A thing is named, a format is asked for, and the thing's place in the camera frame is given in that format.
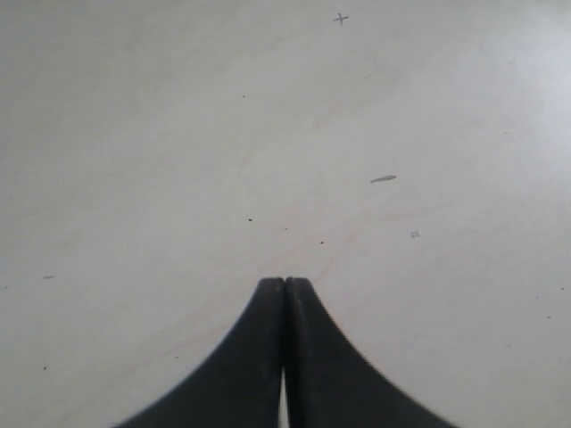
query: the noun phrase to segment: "smudge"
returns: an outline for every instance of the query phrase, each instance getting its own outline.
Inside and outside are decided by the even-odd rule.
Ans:
[[[391,181],[391,180],[394,180],[395,178],[396,178],[396,176],[393,176],[393,175],[383,176],[383,177],[379,177],[379,178],[375,178],[375,179],[371,180],[371,184],[380,183],[382,181]]]

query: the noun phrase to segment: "black plastic piece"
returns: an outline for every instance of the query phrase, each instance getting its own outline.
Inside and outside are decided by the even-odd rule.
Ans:
[[[307,279],[285,284],[285,389],[293,428],[451,428],[345,339]]]
[[[264,279],[220,346],[171,393],[120,428],[276,428],[285,285]]]

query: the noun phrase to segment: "black object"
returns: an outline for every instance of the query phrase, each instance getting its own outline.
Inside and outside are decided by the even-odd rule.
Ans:
[[[452,428],[378,373],[307,279],[263,279],[226,339],[120,428],[276,428],[282,369],[293,428]]]

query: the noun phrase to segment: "small mark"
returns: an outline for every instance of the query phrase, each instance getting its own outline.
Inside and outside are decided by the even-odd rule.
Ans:
[[[374,180],[371,180],[371,184],[380,183],[382,181],[391,181],[391,180],[394,180],[395,178],[396,178],[396,176],[393,176],[393,175],[383,176],[383,177],[379,177],[379,178],[375,178]]]
[[[339,21],[339,24],[343,25],[343,20],[348,20],[348,19],[349,19],[348,16],[343,16],[341,13],[338,12],[338,13],[337,13],[337,18],[335,18],[335,19],[333,20],[333,22]]]

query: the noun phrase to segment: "scratch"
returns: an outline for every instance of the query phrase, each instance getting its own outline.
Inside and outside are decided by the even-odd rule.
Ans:
[[[379,178],[375,178],[374,180],[371,180],[371,184],[379,183],[379,182],[381,182],[381,181],[391,181],[391,180],[394,180],[395,178],[396,178],[396,176],[393,176],[393,175],[390,175],[390,176],[382,176],[382,177],[379,177]]]

